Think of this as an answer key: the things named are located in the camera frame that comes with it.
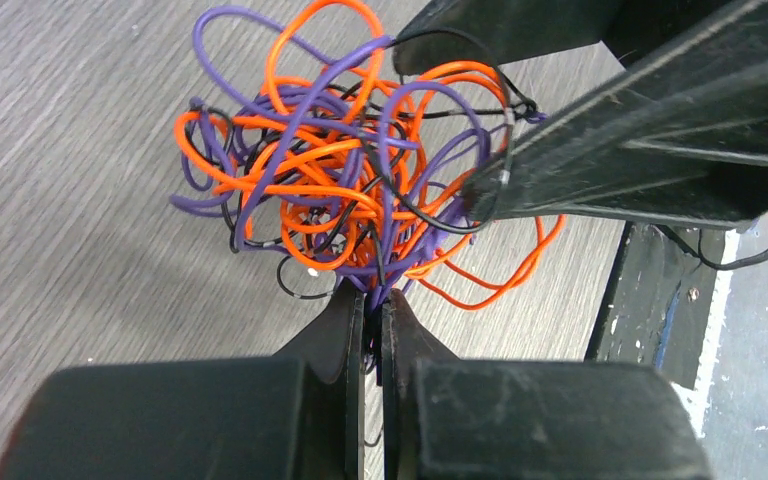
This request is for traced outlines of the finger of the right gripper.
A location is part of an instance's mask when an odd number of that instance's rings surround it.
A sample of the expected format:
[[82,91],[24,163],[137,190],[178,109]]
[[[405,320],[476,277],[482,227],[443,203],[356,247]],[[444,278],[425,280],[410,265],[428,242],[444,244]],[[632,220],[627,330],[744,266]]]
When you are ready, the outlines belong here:
[[465,185],[474,217],[578,214],[729,229],[768,212],[768,1],[630,1],[623,72]]
[[415,75],[456,60],[485,61],[482,50],[440,28],[479,40],[500,64],[599,42],[623,3],[608,0],[441,0],[429,2],[399,33],[428,35],[394,48],[397,73]]

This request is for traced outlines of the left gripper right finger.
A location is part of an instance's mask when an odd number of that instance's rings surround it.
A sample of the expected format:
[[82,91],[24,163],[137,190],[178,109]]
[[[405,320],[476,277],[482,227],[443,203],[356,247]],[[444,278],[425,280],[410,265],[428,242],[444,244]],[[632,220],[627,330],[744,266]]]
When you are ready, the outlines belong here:
[[629,363],[457,357],[393,290],[381,308],[388,479],[708,479],[671,384]]

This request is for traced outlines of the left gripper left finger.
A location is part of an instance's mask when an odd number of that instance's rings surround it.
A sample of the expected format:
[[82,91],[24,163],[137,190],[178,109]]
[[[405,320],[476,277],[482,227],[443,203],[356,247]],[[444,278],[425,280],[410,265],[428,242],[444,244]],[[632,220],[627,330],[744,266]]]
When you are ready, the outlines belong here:
[[13,428],[0,479],[359,479],[362,314],[343,283],[270,356],[55,372]]

